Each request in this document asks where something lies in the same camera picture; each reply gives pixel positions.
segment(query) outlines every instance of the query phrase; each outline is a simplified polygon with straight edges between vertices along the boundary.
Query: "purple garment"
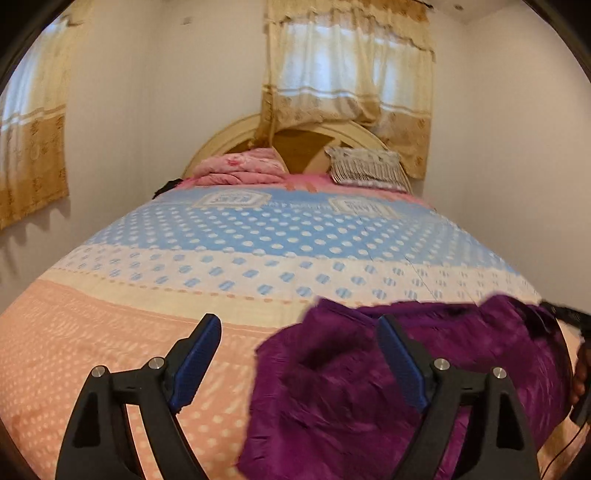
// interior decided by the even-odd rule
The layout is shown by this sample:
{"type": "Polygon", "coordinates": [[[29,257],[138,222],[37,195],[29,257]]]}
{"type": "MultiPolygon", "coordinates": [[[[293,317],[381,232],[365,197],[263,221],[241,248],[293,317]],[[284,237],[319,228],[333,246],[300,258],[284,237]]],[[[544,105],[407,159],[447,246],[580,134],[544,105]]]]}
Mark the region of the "purple garment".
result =
{"type": "MultiPolygon", "coordinates": [[[[239,470],[251,480],[387,479],[420,415],[405,404],[375,339],[396,315],[434,357],[475,372],[505,368],[539,449],[570,410],[571,367],[556,320],[506,296],[481,306],[401,302],[348,309],[320,300],[265,341],[239,470]]],[[[437,479],[449,479],[469,409],[462,407],[437,479]]]]}

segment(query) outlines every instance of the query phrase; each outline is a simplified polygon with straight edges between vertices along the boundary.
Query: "blue gripper pad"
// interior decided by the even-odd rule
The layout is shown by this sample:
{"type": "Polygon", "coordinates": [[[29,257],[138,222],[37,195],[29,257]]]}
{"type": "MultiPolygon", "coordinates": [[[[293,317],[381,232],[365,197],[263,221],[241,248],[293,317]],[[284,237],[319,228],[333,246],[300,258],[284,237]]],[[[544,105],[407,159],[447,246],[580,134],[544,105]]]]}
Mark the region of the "blue gripper pad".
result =
{"type": "Polygon", "coordinates": [[[222,322],[215,315],[207,314],[191,336],[178,341],[168,353],[167,360],[171,358],[167,370],[171,371],[167,376],[172,383],[168,406],[172,413],[178,414],[193,402],[221,339],[222,322]]]}
{"type": "Polygon", "coordinates": [[[423,363],[421,371],[420,366],[417,365],[407,348],[412,348],[410,343],[415,344],[416,348],[418,342],[408,340],[403,331],[397,333],[386,317],[381,317],[378,322],[377,337],[379,348],[397,380],[404,400],[422,413],[433,399],[434,381],[430,368],[426,371],[423,363]]]}

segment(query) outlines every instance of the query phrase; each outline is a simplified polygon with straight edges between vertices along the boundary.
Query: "sheer curtain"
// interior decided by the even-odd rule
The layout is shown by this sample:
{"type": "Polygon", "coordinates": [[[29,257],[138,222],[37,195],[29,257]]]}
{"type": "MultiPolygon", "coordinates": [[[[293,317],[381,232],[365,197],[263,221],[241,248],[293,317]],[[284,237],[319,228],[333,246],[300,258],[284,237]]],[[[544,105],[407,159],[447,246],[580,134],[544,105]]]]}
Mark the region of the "sheer curtain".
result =
{"type": "Polygon", "coordinates": [[[268,42],[255,144],[295,125],[353,120],[424,178],[434,62],[424,5],[269,0],[268,42]]]}
{"type": "Polygon", "coordinates": [[[0,230],[66,197],[64,116],[74,46],[92,0],[35,40],[0,95],[0,230]]]}

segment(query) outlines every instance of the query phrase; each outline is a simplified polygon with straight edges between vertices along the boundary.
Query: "folded pink blanket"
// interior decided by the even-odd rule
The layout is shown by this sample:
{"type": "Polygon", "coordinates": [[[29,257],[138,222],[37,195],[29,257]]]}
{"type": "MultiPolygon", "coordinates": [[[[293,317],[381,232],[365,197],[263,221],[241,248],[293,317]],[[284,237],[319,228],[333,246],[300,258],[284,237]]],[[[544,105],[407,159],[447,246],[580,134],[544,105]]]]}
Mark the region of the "folded pink blanket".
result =
{"type": "Polygon", "coordinates": [[[179,188],[207,185],[280,183],[288,173],[272,148],[256,148],[203,160],[179,188]]]}

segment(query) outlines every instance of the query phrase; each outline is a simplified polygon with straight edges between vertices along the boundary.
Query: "bedsheet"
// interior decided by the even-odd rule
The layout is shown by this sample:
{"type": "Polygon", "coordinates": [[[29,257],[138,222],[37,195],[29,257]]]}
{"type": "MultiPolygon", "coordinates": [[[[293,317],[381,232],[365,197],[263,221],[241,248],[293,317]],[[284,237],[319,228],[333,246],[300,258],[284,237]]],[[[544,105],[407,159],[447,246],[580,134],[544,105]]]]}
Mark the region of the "bedsheet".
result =
{"type": "MultiPolygon", "coordinates": [[[[172,190],[76,248],[0,316],[0,417],[37,475],[53,479],[92,367],[138,368],[215,313],[222,343],[179,421],[210,479],[240,478],[254,350],[317,297],[359,306],[480,302],[493,292],[540,299],[502,258],[408,195],[307,176],[172,190]]],[[[574,360],[578,338],[563,332],[574,360]]],[[[160,478],[139,412],[129,412],[146,476],[160,478]]],[[[575,432],[561,424],[540,465],[575,432]]]]}

